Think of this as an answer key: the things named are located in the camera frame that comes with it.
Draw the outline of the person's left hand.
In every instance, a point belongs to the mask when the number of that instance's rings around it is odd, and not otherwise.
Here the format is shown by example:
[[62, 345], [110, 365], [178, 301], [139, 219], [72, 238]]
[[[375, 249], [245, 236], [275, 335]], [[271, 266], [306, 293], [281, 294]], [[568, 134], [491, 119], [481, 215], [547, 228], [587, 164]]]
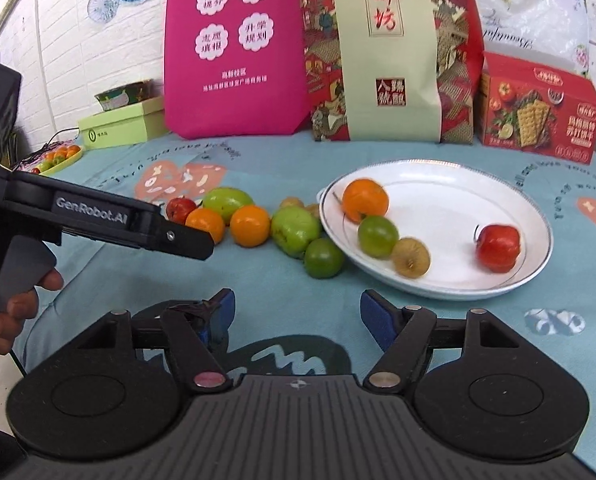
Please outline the person's left hand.
[[36, 317], [39, 310], [39, 296], [36, 287], [10, 298], [4, 312], [0, 312], [0, 355], [12, 350], [15, 339], [20, 335], [27, 320]]

